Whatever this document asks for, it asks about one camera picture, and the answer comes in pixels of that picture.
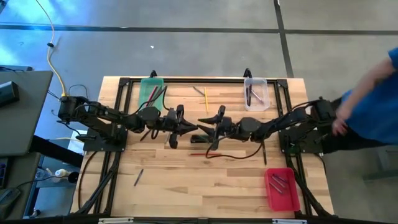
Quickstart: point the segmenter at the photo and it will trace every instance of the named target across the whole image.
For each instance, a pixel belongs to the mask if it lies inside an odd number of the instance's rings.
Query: person's arm
[[[333,134],[345,134],[345,120],[351,116],[354,107],[370,93],[376,85],[383,82],[398,70],[398,48],[391,50],[389,56],[389,58],[384,59],[370,69],[370,71],[360,79],[347,100],[342,102],[336,110],[337,119],[333,123]]]

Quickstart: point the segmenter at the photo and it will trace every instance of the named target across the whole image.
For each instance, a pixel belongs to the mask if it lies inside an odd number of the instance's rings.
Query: yellow pencil
[[[209,113],[209,105],[207,103],[207,91],[206,91],[206,87],[205,87],[205,101],[206,101],[206,112]]]

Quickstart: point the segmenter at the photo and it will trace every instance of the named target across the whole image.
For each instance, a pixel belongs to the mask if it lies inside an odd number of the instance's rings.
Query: blue shirt
[[[389,52],[398,70],[398,48]],[[345,101],[351,90],[343,95]],[[362,138],[398,144],[398,72],[378,84],[354,107],[347,125]]]

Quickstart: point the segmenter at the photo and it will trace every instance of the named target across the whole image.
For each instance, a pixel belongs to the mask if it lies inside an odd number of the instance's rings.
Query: desk
[[[99,102],[106,106],[114,106],[119,79],[120,77],[104,77]],[[291,78],[288,79],[288,84],[293,106],[307,101],[303,79]],[[168,83],[168,86],[165,97],[166,106],[176,108],[178,104],[183,104],[185,119],[194,124],[199,124],[198,118],[207,118],[217,114],[220,105],[226,106],[225,115],[232,117],[234,122],[239,121],[243,116],[252,116],[262,122],[278,117],[273,88],[268,88],[271,101],[268,110],[248,112],[243,104],[242,84],[196,83],[195,86],[199,89],[203,87],[207,89],[209,113],[206,113],[205,99],[192,88],[192,84]],[[137,109],[138,99],[139,84],[137,83],[132,89],[130,112]],[[282,100],[282,103],[286,112],[285,101]],[[178,149],[171,149],[168,144],[165,144],[167,133],[159,133],[155,140],[146,138],[139,142],[143,134],[129,133],[128,135],[126,150],[122,153],[119,165],[111,216],[294,217],[293,212],[273,212],[267,204],[264,171],[267,168],[286,167],[284,156],[279,152],[277,134],[273,134],[266,140],[268,160],[266,166],[262,153],[245,160],[224,157],[205,159],[189,156],[192,152],[205,152],[208,147],[207,144],[190,144],[192,134],[203,134],[200,130],[178,137]],[[258,144],[253,142],[243,143],[226,139],[220,142],[217,152],[245,156],[257,148]],[[90,154],[85,156],[83,164]],[[98,185],[103,157],[103,152],[97,153],[87,167],[81,188],[82,204]],[[304,154],[302,157],[308,188],[325,210],[333,213],[322,162],[314,155]],[[144,169],[144,173],[137,186],[134,187],[141,169]],[[302,194],[300,190],[298,191],[304,211]],[[101,208],[104,208],[106,203],[107,189],[104,192]],[[77,210],[77,195],[76,190],[71,212]]]

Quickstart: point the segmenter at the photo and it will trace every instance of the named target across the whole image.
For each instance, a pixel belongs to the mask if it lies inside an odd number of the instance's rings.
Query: plastic bin
[[[251,104],[248,105],[246,88],[251,85]],[[269,107],[268,84],[265,78],[245,78],[243,83],[244,107],[248,111],[265,111]]]
[[[287,180],[287,184],[282,182],[286,188],[280,186],[273,178],[272,175],[276,174],[279,177]],[[269,207],[275,212],[296,212],[300,210],[299,195],[297,193],[296,181],[294,173],[291,168],[275,168],[267,169],[265,175],[267,198]],[[278,189],[282,190],[280,194],[273,186],[269,184],[272,182]]]
[[[139,89],[139,101],[138,101],[138,107],[140,107],[143,102],[147,102],[150,94],[154,90],[155,86],[157,86],[157,91],[160,88],[164,87],[164,81],[163,78],[143,78],[141,79],[141,85]],[[162,93],[158,99],[154,102],[152,106],[155,106],[159,111],[162,111],[163,108],[163,94]]]

